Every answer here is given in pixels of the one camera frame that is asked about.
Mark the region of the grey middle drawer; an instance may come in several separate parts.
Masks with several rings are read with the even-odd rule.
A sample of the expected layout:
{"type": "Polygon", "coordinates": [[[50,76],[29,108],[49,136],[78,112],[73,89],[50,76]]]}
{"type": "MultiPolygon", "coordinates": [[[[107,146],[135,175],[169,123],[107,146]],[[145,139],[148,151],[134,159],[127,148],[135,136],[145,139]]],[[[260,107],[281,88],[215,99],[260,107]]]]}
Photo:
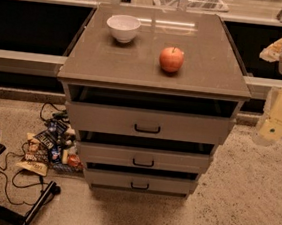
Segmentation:
{"type": "Polygon", "coordinates": [[[206,154],[149,150],[92,143],[76,143],[84,162],[138,167],[176,172],[206,172],[213,159],[206,154]]]}

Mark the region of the grey bottom drawer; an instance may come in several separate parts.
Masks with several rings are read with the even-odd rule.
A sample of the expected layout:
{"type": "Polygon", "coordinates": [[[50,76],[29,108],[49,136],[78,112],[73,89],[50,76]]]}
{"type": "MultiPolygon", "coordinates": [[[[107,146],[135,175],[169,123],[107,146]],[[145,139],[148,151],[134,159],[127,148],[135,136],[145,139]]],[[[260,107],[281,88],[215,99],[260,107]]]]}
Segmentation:
{"type": "Polygon", "coordinates": [[[195,191],[198,183],[195,181],[166,178],[157,176],[147,176],[138,174],[128,174],[119,172],[109,172],[85,169],[84,177],[90,186],[107,186],[127,188],[138,191],[156,191],[160,193],[175,193],[188,195],[195,191]]]}

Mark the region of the grey drawer cabinet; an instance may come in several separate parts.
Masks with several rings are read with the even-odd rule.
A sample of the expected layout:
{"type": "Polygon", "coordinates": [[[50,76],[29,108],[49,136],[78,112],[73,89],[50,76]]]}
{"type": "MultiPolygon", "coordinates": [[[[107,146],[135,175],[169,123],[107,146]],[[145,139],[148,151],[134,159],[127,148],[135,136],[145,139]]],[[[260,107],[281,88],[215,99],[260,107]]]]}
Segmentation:
{"type": "MultiPolygon", "coordinates": [[[[194,14],[104,4],[95,11],[58,75],[66,102],[151,110],[236,121],[250,98],[222,20],[194,14]],[[106,21],[113,15],[140,20],[137,36],[118,42],[106,21]],[[159,64],[164,48],[184,54],[181,68],[165,72],[159,64]]],[[[212,156],[222,144],[75,130],[77,143],[212,156]]],[[[84,170],[109,171],[198,181],[204,173],[176,172],[83,162],[84,170]]]]}

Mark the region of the grey drawer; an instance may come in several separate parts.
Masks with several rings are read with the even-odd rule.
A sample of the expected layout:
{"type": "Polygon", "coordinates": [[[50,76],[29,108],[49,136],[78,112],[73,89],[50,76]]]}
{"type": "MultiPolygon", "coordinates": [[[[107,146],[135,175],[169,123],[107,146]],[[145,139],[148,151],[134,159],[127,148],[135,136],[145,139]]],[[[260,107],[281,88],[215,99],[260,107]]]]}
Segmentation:
{"type": "Polygon", "coordinates": [[[138,167],[176,172],[206,172],[213,159],[206,154],[149,150],[92,143],[76,143],[84,162],[138,167]]]}
{"type": "Polygon", "coordinates": [[[234,120],[170,112],[113,107],[101,104],[66,102],[70,123],[75,130],[222,144],[234,120]]]}
{"type": "Polygon", "coordinates": [[[90,186],[107,186],[127,188],[138,191],[156,191],[160,193],[175,193],[188,195],[195,191],[198,183],[195,181],[166,178],[157,176],[147,176],[138,174],[128,174],[119,172],[109,172],[85,169],[84,177],[90,186]]]}

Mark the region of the grey top drawer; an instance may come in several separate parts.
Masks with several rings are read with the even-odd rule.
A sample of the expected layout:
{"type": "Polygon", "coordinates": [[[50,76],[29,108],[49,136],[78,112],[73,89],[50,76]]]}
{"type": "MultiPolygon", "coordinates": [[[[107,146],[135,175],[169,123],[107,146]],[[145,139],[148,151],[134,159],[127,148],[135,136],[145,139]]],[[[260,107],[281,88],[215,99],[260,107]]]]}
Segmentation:
{"type": "Polygon", "coordinates": [[[75,130],[222,144],[234,120],[170,112],[113,107],[101,104],[66,102],[70,123],[75,130]]]}

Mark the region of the white ceramic bowl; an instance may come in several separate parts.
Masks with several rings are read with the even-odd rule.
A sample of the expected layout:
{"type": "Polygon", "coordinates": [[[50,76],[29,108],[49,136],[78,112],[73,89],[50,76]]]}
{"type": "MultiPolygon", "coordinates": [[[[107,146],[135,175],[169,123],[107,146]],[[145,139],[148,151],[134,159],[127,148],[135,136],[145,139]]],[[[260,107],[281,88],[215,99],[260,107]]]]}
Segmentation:
{"type": "Polygon", "coordinates": [[[140,22],[137,17],[127,15],[113,15],[106,21],[110,34],[121,43],[128,43],[137,36],[140,22]]]}

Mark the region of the pile of snack packages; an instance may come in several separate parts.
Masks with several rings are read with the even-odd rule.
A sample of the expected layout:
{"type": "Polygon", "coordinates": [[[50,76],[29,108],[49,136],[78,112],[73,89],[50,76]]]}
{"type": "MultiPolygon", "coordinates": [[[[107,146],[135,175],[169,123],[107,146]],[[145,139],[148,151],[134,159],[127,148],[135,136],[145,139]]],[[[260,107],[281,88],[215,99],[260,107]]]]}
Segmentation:
{"type": "Polygon", "coordinates": [[[59,110],[49,119],[40,115],[45,129],[38,134],[27,134],[27,149],[17,163],[18,167],[42,177],[49,169],[71,174],[83,171],[75,131],[67,114],[65,110],[59,110]]]}

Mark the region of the red apple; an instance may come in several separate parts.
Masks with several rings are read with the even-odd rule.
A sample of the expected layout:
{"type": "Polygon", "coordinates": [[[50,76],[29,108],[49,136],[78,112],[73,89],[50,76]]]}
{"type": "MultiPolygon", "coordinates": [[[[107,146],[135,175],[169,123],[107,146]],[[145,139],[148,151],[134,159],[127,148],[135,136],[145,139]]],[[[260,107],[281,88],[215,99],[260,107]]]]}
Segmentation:
{"type": "Polygon", "coordinates": [[[159,64],[165,72],[178,71],[184,62],[184,54],[176,47],[164,48],[159,55],[159,64]]]}

